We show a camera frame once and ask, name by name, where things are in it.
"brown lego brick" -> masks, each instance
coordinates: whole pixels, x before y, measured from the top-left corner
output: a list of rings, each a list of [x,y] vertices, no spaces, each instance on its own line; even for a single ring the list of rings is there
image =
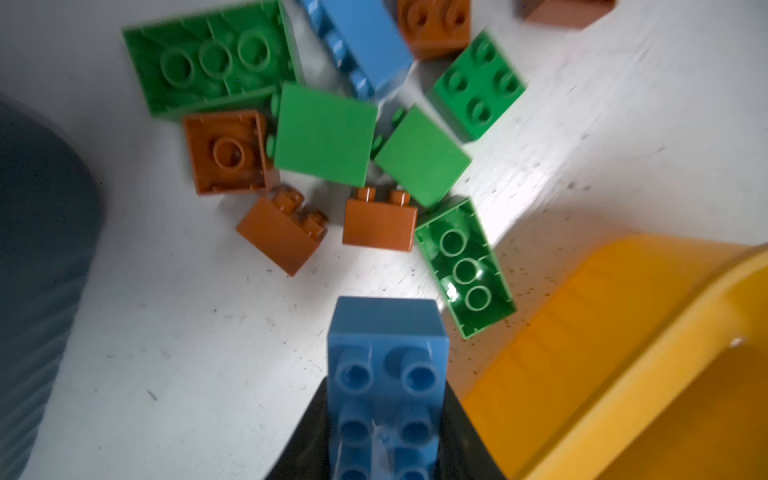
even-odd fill
[[[257,111],[184,118],[197,194],[269,190],[280,172],[264,148],[266,118]]]
[[[419,60],[438,58],[469,45],[471,0],[398,0],[397,22]]]
[[[616,8],[617,0],[523,0],[528,22],[585,28]]]
[[[376,189],[357,190],[357,198],[346,202],[345,245],[386,248],[409,252],[413,248],[416,209],[409,207],[411,196],[400,190],[389,192],[389,203],[376,202]]]
[[[263,195],[237,226],[237,232],[291,276],[315,253],[327,233],[320,210],[302,208],[304,196],[282,186]]]

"blue lego brick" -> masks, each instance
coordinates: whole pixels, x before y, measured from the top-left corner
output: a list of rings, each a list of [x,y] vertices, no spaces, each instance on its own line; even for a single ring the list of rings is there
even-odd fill
[[[298,1],[357,98],[381,100],[406,80],[413,56],[381,0]]]
[[[339,298],[328,330],[333,480],[434,478],[448,354],[434,300]]]

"yellow plastic object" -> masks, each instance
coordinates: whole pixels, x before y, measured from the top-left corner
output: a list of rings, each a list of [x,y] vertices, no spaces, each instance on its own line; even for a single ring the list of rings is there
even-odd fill
[[[766,325],[768,247],[629,237],[464,406],[508,478],[768,478]]]

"lego brick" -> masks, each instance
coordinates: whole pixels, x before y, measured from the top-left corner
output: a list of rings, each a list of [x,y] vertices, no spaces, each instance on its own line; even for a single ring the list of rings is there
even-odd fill
[[[357,98],[378,101],[402,85],[413,57],[383,2],[298,1]]]
[[[365,186],[378,114],[374,105],[286,84],[273,113],[277,168]]]
[[[397,23],[419,60],[444,57],[469,45],[472,0],[398,0]]]
[[[123,36],[153,117],[252,108],[301,81],[280,0],[129,28]]]
[[[339,298],[328,330],[330,478],[433,478],[448,354],[434,300]]]
[[[421,108],[398,110],[385,142],[374,143],[374,161],[424,207],[437,204],[469,166],[469,156]]]
[[[280,184],[280,172],[266,155],[266,118],[259,112],[190,115],[184,131],[199,195],[271,190]]]
[[[617,0],[524,0],[528,22],[586,28],[616,8]]]
[[[389,192],[389,203],[376,202],[376,189],[357,190],[357,198],[346,202],[345,245],[386,248],[409,252],[413,248],[417,209],[409,207],[411,196],[400,190]]]
[[[513,314],[515,304],[468,198],[453,197],[419,218],[416,243],[465,339]]]
[[[327,233],[320,210],[302,208],[304,196],[282,186],[263,195],[237,226],[237,232],[291,276],[315,253]]]
[[[525,85],[483,31],[437,80],[427,97],[456,136],[478,140],[515,103]]]

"white surface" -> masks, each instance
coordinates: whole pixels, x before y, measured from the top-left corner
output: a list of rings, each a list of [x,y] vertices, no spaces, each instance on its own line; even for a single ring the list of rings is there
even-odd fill
[[[336,297],[439,298],[418,252],[341,245],[348,188],[284,175],[334,222],[293,279],[234,231],[254,197],[195,195],[182,131],[149,117],[120,28],[223,4],[0,6],[0,92],[58,127],[107,218],[25,480],[261,478],[325,374]],[[520,313],[466,343],[452,329],[459,393],[569,269],[625,230],[768,238],[768,3],[624,0],[583,32],[522,25],[512,10],[475,0],[472,24],[491,29],[528,91],[466,147],[455,192],[498,242]],[[322,52],[303,18],[295,28],[304,61]],[[337,82],[327,63],[306,76]],[[435,76],[417,67],[400,99],[423,103],[420,81]]]

